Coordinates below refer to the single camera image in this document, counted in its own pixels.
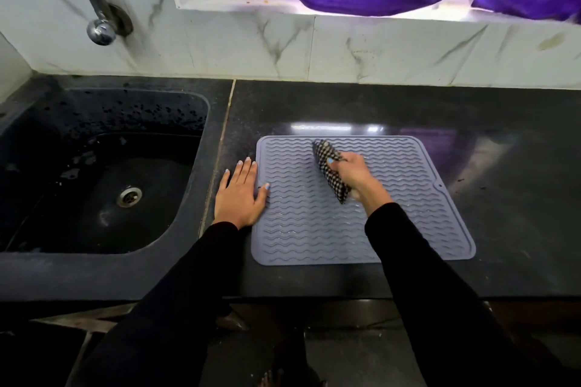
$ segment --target sink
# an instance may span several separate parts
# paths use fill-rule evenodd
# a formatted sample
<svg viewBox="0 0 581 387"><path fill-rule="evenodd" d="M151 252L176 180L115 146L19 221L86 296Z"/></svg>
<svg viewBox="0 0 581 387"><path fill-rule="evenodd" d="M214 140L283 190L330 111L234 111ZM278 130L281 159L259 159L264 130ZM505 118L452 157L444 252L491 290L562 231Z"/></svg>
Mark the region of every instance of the sink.
<svg viewBox="0 0 581 387"><path fill-rule="evenodd" d="M153 243L176 218L207 114L194 94L49 90L0 135L0 251Z"/></svg>

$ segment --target tiled wall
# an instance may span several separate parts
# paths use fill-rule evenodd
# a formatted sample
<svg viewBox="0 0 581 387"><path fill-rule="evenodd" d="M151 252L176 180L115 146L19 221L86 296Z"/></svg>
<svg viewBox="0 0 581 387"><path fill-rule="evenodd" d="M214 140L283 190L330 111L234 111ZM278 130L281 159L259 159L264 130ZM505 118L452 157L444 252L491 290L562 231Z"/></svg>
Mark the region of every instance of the tiled wall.
<svg viewBox="0 0 581 387"><path fill-rule="evenodd" d="M30 66L0 33L0 102L30 78Z"/></svg>
<svg viewBox="0 0 581 387"><path fill-rule="evenodd" d="M581 26L181 11L109 0L135 33L85 33L88 0L0 0L0 31L43 73L581 88Z"/></svg>

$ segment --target granite countertop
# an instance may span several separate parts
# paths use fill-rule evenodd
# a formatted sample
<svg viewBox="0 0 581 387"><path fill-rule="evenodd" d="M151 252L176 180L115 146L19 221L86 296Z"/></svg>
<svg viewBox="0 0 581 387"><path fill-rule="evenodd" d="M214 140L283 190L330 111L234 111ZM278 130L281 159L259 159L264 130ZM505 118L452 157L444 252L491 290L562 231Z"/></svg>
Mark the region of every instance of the granite countertop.
<svg viewBox="0 0 581 387"><path fill-rule="evenodd" d="M25 89L54 86L54 80L33 80ZM3 300L137 300L211 223L217 178L254 157L260 137L369 132L413 135L424 143L476 244L474 259L450 266L479 296L581 295L575 131L581 97L575 91L237 80L231 94L230 80L56 80L65 89L129 83L195 92L207 99L210 113L187 196L166 233L170 242L130 259L99 256L78 278L75 266L63 265L76 263L66 255L28 255L27 262L0 253ZM262 266L251 257L249 229L241 248L229 298L391 297L381 265Z"/></svg>

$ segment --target faucet knob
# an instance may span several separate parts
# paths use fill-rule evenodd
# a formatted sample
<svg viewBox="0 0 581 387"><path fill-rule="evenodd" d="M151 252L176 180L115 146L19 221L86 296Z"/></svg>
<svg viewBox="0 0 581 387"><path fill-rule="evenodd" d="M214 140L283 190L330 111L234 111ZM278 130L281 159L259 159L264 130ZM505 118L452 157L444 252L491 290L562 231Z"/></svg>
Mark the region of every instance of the faucet knob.
<svg viewBox="0 0 581 387"><path fill-rule="evenodd" d="M111 44L117 34L115 33L115 27L108 20L97 19L89 22L87 26L87 34L89 38L101 46L107 46Z"/></svg>

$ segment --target black long-sleeve shirt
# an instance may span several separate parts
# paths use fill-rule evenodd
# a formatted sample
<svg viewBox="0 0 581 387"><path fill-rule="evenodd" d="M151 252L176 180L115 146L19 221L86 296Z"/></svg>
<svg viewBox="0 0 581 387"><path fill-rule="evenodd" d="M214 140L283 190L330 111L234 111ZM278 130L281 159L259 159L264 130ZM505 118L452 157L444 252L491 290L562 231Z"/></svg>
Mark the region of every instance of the black long-sleeve shirt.
<svg viewBox="0 0 581 387"><path fill-rule="evenodd" d="M399 205L377 209L365 230L429 386L539 381L476 293L432 250ZM231 223L210 226L105 336L73 385L197 385L241 241Z"/></svg>

